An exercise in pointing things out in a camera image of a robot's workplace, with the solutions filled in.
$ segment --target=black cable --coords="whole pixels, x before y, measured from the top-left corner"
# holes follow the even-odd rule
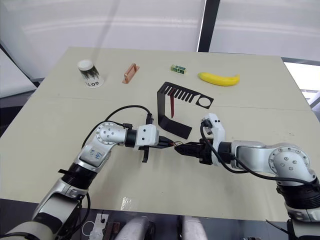
[[[80,216],[80,214],[79,214],[79,216],[78,216],[78,219],[77,219],[77,221],[76,222],[81,222],[81,216]]]
[[[229,172],[234,173],[234,174],[245,174],[248,173],[248,171],[237,171],[237,170],[233,170],[230,167],[228,167],[226,165],[226,163],[222,160],[221,156],[217,153],[217,151],[215,150],[215,148],[212,146],[212,144],[209,142],[209,140],[206,138],[205,133],[204,133],[204,126],[205,124],[202,122],[201,126],[200,126],[200,133],[201,133],[201,137],[204,140],[204,142],[210,147],[211,151],[214,153],[214,155],[216,156],[216,158],[218,159],[218,161],[222,164],[222,166],[227,169]]]
[[[102,211],[101,211],[101,218],[100,218],[100,222],[102,222],[102,214],[104,214],[104,211],[105,211],[105,210],[102,210]]]
[[[78,218],[80,218],[80,216],[81,216],[81,209],[82,209],[82,201],[80,201],[80,204],[79,204],[79,214],[78,214],[76,220],[74,221],[74,224],[73,224],[73,227],[72,227],[72,231],[74,231],[74,230],[76,229],[77,222],[78,222]]]
[[[287,231],[287,230],[283,229],[282,227],[280,227],[280,226],[278,226],[278,225],[275,225],[274,223],[272,223],[272,222],[268,221],[267,219],[266,219],[265,221],[266,221],[268,224],[270,224],[271,226],[273,226],[273,227],[275,227],[275,228],[279,229],[280,231],[282,231],[282,232],[284,232],[284,233],[286,233],[286,234],[290,235],[290,236],[291,236],[291,237],[293,237],[294,239],[298,239],[298,238],[296,237],[296,235],[294,235],[293,233],[291,233],[291,232],[289,232],[289,231]]]
[[[249,173],[251,173],[252,175],[255,175],[258,178],[261,179],[266,179],[266,180],[274,180],[274,181],[284,181],[284,182],[296,182],[296,183],[302,183],[305,185],[311,185],[312,187],[314,186],[311,182],[305,181],[305,180],[301,180],[298,178],[292,178],[292,177],[278,177],[278,176],[266,176],[266,175],[262,175],[259,174],[255,171],[252,171],[250,168],[248,168],[242,161],[239,160],[239,158],[237,158],[236,156],[234,156],[234,159],[245,169],[247,170]]]
[[[130,109],[130,108],[140,108],[140,109],[144,109],[148,114],[150,114],[150,111],[141,105],[128,105],[128,106],[123,106],[118,108],[117,110],[114,110],[112,113],[109,114],[109,116],[106,117],[106,119],[104,120],[105,122],[109,120],[109,118],[111,118],[113,115],[115,115],[117,112],[123,110],[123,109]]]
[[[87,205],[87,208],[86,208],[86,212],[85,212],[85,215],[84,215],[84,218],[82,219],[82,221],[79,223],[79,225],[77,225],[76,227],[74,227],[72,229],[72,231],[70,233],[67,233],[66,236],[64,236],[61,240],[69,240],[71,239],[71,237],[73,236],[73,234],[75,234],[80,228],[81,226],[86,222],[88,216],[89,216],[89,213],[90,213],[90,209],[91,209],[91,200],[90,200],[90,196],[89,196],[89,193],[87,192],[86,193],[86,199],[87,199],[87,202],[88,202],[88,205]]]
[[[20,232],[20,231],[0,235],[0,239],[9,238],[9,237],[14,237],[13,239],[18,239],[17,237],[23,237],[23,239],[40,240],[37,236],[35,236],[31,233]]]

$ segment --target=yellow banana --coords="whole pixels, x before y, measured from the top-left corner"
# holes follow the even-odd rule
[[[233,86],[240,80],[239,74],[236,76],[218,76],[208,72],[200,72],[198,73],[198,77],[205,82],[219,86]]]

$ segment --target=white table surface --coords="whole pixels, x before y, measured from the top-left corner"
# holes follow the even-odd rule
[[[226,141],[252,140],[271,145],[289,142],[308,153],[320,174],[320,126],[280,57],[244,54],[101,49],[95,63],[105,83],[88,88],[77,62],[93,48],[69,48],[0,139],[1,197],[40,202],[81,150],[91,128],[113,110],[143,105],[157,124],[157,90],[168,81],[214,98],[210,109],[175,101],[174,120],[193,129],[188,140],[160,128],[174,141],[198,141],[200,119],[216,113]],[[140,66],[130,84],[123,74]],[[187,74],[170,71],[171,64]],[[232,76],[240,82],[221,87],[201,81],[198,72]],[[112,120],[143,125],[146,114],[127,109]],[[89,188],[97,209],[202,217],[286,221],[284,199],[276,183],[222,167],[199,164],[173,148],[143,152],[117,146]]]

